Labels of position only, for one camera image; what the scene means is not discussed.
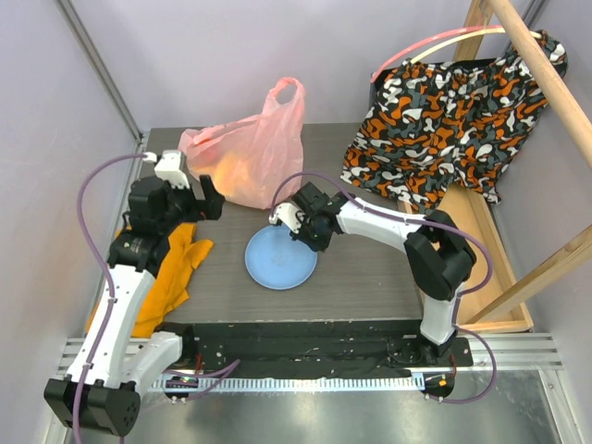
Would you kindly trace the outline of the pink plastic bag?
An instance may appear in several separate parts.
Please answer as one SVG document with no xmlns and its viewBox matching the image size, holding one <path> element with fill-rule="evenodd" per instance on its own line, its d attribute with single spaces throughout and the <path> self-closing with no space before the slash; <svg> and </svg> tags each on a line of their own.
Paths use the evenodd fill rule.
<svg viewBox="0 0 592 444">
<path fill-rule="evenodd" d="M 283 186 L 302 171 L 302 127 L 305 89 L 294 78 L 282 78 L 272 88 L 262 111 L 250 117 L 204 129 L 186 129 L 178 149 L 187 168 L 199 178 L 211 177 L 227 201 L 268 209 L 300 188 Z"/>
</svg>

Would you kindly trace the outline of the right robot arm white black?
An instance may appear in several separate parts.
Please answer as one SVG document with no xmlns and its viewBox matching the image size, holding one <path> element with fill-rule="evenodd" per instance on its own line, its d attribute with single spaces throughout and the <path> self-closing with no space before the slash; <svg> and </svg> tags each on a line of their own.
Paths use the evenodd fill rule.
<svg viewBox="0 0 592 444">
<path fill-rule="evenodd" d="M 357 235 L 406 254 L 416 286 L 425 295 L 417 351 L 423 362 L 441 364 L 450 356 L 457 336 L 453 326 L 456 298 L 470 277 L 476 255 L 448 214 L 435 218 L 405 215 L 348 198 L 342 191 L 330 197 L 308 182 L 290 203 L 270 218 L 290 230 L 290 236 L 314 252 L 326 250 L 333 235 Z"/>
</svg>

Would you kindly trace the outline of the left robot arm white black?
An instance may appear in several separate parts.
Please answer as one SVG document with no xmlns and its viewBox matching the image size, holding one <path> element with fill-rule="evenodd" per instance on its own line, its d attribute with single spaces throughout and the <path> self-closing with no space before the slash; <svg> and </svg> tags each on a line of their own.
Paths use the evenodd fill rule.
<svg viewBox="0 0 592 444">
<path fill-rule="evenodd" d="M 47 380 L 43 397 L 63 426 L 123 438 L 134 427 L 142 396 L 169 367 L 190 367 L 198 352 L 190 326 L 159 322 L 133 357 L 126 356 L 142 303 L 172 252 L 170 235 L 183 223 L 217 220 L 225 198 L 207 175 L 203 198 L 190 185 L 157 176 L 129 192 L 125 227 L 102 262 L 105 289 L 89 332 L 66 374 Z"/>
</svg>

